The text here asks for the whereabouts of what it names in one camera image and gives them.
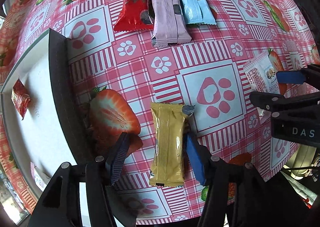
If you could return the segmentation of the pink strawberry pattern tablecloth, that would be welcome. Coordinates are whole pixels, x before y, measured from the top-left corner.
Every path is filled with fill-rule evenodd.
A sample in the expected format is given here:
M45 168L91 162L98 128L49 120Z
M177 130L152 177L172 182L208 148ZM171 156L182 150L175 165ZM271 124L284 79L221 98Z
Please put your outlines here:
M152 32L116 32L123 0L16 0L1 27L1 82L48 29L70 39L69 75L84 109L92 90L119 92L135 112L143 146L125 162L116 183L138 214L137 224L178 222L203 210L202 186L190 170L181 187L153 187L155 153L150 103L193 104L191 125L201 144L228 161L250 153L264 179L289 160L297 145L271 137L249 101L244 64L271 49L295 70L318 56L311 30L294 0L206 0L215 25L190 25L191 42L154 48Z

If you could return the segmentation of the white black-rimmed storage box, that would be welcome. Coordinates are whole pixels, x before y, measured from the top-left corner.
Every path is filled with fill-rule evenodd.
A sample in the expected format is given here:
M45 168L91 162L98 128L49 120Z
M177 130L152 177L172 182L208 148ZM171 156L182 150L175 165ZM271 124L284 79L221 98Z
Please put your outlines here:
M20 56L1 88L7 140L18 168L37 198L42 191L31 175L31 163L50 177L61 163L76 163L61 122L64 114L58 108L58 81L67 83L69 79L66 43L65 36L47 29ZM31 97L25 116L18 113L11 100L17 80Z

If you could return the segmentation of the small red packet in box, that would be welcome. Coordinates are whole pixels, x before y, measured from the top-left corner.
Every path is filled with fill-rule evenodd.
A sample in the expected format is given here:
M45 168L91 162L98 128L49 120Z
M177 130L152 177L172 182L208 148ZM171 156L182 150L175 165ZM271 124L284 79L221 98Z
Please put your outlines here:
M12 87L11 100L22 119L24 119L31 98L27 88L20 79L18 79Z

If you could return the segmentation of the pink snack bar packet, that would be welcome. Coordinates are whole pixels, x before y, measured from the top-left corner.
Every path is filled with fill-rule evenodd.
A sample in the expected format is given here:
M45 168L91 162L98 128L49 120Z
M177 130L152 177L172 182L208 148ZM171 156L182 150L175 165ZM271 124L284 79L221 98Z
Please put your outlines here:
M153 47L184 44L191 41L180 0L151 0L154 12Z

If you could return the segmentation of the white printed snack packet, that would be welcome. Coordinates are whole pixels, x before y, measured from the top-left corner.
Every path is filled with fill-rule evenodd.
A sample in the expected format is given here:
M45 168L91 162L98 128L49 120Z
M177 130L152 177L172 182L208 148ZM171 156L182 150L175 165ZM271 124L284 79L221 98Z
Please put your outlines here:
M253 91L280 94L276 71L268 55L268 51L262 52L248 61L243 70Z

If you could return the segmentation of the light blue snack bar packet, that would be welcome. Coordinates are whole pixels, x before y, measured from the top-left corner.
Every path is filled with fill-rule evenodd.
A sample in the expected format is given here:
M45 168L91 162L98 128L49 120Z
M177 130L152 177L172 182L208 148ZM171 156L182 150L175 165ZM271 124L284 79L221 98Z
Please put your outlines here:
M211 8L206 0L181 0L185 24L216 25Z

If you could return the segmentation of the red snack bar packet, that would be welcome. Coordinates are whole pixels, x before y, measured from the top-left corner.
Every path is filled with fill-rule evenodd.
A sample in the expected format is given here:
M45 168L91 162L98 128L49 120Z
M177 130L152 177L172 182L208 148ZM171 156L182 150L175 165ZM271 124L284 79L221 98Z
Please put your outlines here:
M152 30L149 17L149 0L124 0L123 8L114 25L114 31Z

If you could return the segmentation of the yellow snack bar packet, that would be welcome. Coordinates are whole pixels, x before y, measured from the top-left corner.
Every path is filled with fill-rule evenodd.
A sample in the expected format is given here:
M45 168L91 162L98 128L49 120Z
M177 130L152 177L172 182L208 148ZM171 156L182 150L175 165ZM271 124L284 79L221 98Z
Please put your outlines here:
M193 115L195 106L151 103L155 128L155 156L150 167L151 186L178 187L184 185L183 133L185 121Z

